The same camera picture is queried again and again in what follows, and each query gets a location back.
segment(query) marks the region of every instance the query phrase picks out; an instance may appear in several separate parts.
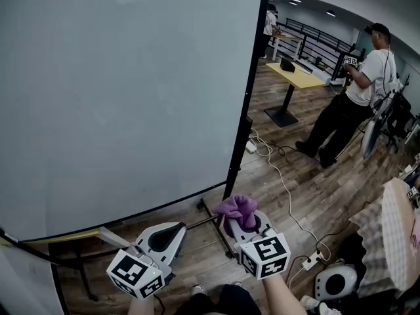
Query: chair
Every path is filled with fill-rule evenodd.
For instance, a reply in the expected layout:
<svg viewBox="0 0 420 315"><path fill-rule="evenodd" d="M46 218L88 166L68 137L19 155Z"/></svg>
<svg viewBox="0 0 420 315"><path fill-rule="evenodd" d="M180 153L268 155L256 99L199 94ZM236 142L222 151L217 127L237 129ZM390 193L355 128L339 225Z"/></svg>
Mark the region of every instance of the chair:
<svg viewBox="0 0 420 315"><path fill-rule="evenodd" d="M394 146L396 153L398 153L397 139L404 139L408 131L405 130L407 122L412 118L410 113L411 104L402 96L397 93L394 97L391 113L387 119L387 128L382 131L388 137L387 147Z"/></svg>

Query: whiteboard stand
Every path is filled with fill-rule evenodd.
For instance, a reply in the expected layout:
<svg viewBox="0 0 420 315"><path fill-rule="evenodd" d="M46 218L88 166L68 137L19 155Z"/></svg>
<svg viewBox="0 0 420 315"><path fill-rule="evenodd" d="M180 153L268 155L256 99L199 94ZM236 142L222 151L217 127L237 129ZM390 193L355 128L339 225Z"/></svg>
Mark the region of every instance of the whiteboard stand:
<svg viewBox="0 0 420 315"><path fill-rule="evenodd" d="M76 258L72 258L72 259L57 259L56 257L52 256L52 255L46 255L43 252L40 252L32 247L30 247L29 245L27 245L26 243L30 243L31 240L26 240L26 241L18 241L16 239L14 239L13 237L10 237L8 234L6 234L2 229L0 229L0 238L3 238L4 240L8 241L11 245L26 251L36 257L39 257L43 260L49 261L52 265L52 273L53 273L53 277L54 277L54 282L56 284L56 289L57 289L57 294L58 294L58 298L60 299L60 302L62 304L62 308L63 310L66 310L66 303L64 300L64 296L62 294L62 290L61 290L61 286L60 286L60 281L58 279L58 275L56 273L56 268L54 266L66 266L66 267L70 267L76 270L79 270L82 276L82 281L83 281L83 285L86 289L86 292L88 294L88 297L93 300L93 301L97 301L98 298L96 297L96 295L93 295L89 289L89 284L85 275L85 271L83 269L83 262L90 260L90 259L95 259L95 258L99 258L99 257L104 257L106 255L112 255L114 253L117 253L119 251L119 249L123 246L123 244L126 244L124 240L122 240L122 238L112 234L112 232L110 232L109 230L105 229L105 226L111 225L111 224L115 224L116 222L119 221L123 221L126 220L128 218L131 217L136 217L136 216L140 216L146 213L149 213L151 211L155 211L158 209L161 209L163 207L167 207L169 205L178 203L180 201L184 201L187 200L188 198L192 198L194 196L198 196L204 192L210 191L218 186L222 186L222 185L226 185L224 194L223 194L223 199L225 200L226 198L228 198L231 194L232 194L232 190L234 187L234 183L236 180L236 177L238 175L238 172L240 170L240 163L243 157L243 153L245 152L245 145L249 139L249 134L251 131L251 126L252 126L252 120L247 116L247 111L249 108L249 102L251 100L251 93L252 93L252 89L253 89L253 85L254 85L254 80L255 80L255 74L257 72L257 65L258 65L258 59L259 59L259 43L261 42L261 37L263 35L263 29L264 29L264 23L265 23L265 18L266 18L266 11L267 11L267 7L268 7L268 0L261 0L260 2L260 6L259 6L259 14L258 14L258 21L257 21L257 29L255 30L255 37L254 37L254 45L253 45L253 53L252 53L252 58L251 58L251 64L249 67L249 74L248 74L248 78L247 78L247 85L246 85L246 89L245 89L245 95L243 98L243 105L242 105L242 110L241 110L241 116L240 116L240 120L239 120L239 125L238 125L238 132L236 135L236 140L235 140L235 145L234 145L234 149L232 152L232 158L230 161L230 166L229 166L229 171L227 174L227 178L224 182L222 183L218 183L215 184L209 188L206 188L204 190L201 190L199 192L196 192L194 194L191 194L189 196L177 199L175 201L169 202L167 204L161 205L159 207L141 212L139 214L136 215L131 215L122 219L118 219L118 220L114 220L112 222L107 222L103 225L100 225L100 227L103 227L103 230L106 230L105 235L103 235L106 238L106 241L109 242L111 241L112 244L114 244L117 249L113 250L113 251L108 251L105 253L98 253L96 255L89 255L89 256L84 256L82 257L80 255L80 252L78 249L75 250L76 253ZM227 252L226 255L229 258L234 258L236 257L237 254L235 254L235 252L232 250L232 248L229 246L226 238L224 237L223 233L220 230L220 226L221 226L221 222L222 222L222 216L219 215L212 215L208 206L205 204L205 202L203 200L200 201L199 208L204 208L206 213L208 214L209 218L205 219L205 220L201 220L197 223L195 223L194 225L191 225L188 227L188 229L193 229L195 227L198 227L202 224L205 224L207 222L212 222L213 225L216 228L216 231L218 232L223 244L226 246L227 248ZM85 230L80 230L78 232L82 232L82 231L86 231L86 230L90 230L92 228L88 228ZM54 241L54 238L39 238L37 241L39 240L45 240L46 243L48 243L48 240L50 240L50 242Z"/></svg>

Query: white board surface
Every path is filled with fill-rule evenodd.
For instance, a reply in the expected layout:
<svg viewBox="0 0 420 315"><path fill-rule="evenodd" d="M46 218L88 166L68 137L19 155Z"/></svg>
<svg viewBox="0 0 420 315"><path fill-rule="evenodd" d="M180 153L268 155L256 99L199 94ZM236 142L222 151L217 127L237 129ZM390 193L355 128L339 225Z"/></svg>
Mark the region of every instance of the white board surface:
<svg viewBox="0 0 420 315"><path fill-rule="evenodd" d="M261 0L0 0L0 226L50 237L226 180Z"/></svg>

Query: sneaker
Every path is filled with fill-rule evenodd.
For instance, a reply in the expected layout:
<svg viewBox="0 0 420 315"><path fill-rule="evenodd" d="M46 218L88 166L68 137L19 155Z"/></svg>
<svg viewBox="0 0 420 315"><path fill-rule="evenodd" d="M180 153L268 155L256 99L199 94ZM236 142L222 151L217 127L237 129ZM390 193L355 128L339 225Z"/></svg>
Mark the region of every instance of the sneaker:
<svg viewBox="0 0 420 315"><path fill-rule="evenodd" d="M313 150L308 148L306 143L303 142L303 141L295 142L295 146L296 146L297 150L300 151L300 153L306 154L310 158L313 158L316 155L316 151L314 152Z"/></svg>
<svg viewBox="0 0 420 315"><path fill-rule="evenodd" d="M232 282L232 283L231 283L231 285L234 285L234 286L238 286L238 287L243 288L243 287L242 287L242 283L241 283L241 282L239 282L239 281Z"/></svg>
<svg viewBox="0 0 420 315"><path fill-rule="evenodd" d="M330 159L325 155L323 148L320 148L319 155L322 168L328 168L329 166L335 165L337 163L336 159Z"/></svg>
<svg viewBox="0 0 420 315"><path fill-rule="evenodd" d="M318 306L316 313L318 315L341 315L341 312L339 312L337 309L328 308L328 306L323 302L321 302Z"/></svg>
<svg viewBox="0 0 420 315"><path fill-rule="evenodd" d="M191 296L194 296L195 294L202 293L204 295L207 295L207 291L205 290L204 286L202 285L195 285L191 287Z"/></svg>
<svg viewBox="0 0 420 315"><path fill-rule="evenodd" d="M318 300L315 300L313 297L309 297L308 295L303 295L299 302L306 310L314 310L317 306L320 305Z"/></svg>

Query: purple towel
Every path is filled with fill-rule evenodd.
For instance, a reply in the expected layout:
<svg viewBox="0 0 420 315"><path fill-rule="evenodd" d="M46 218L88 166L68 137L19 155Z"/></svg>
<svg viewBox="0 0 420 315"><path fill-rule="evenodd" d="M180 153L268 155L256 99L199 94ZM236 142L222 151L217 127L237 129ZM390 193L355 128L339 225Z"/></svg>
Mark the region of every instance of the purple towel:
<svg viewBox="0 0 420 315"><path fill-rule="evenodd" d="M254 216L254 211L257 210L257 207L258 203L252 198L236 194L226 198L213 212L228 218L237 219L238 224L242 227L253 228L257 224ZM228 236L234 237L226 218L224 219L223 228Z"/></svg>

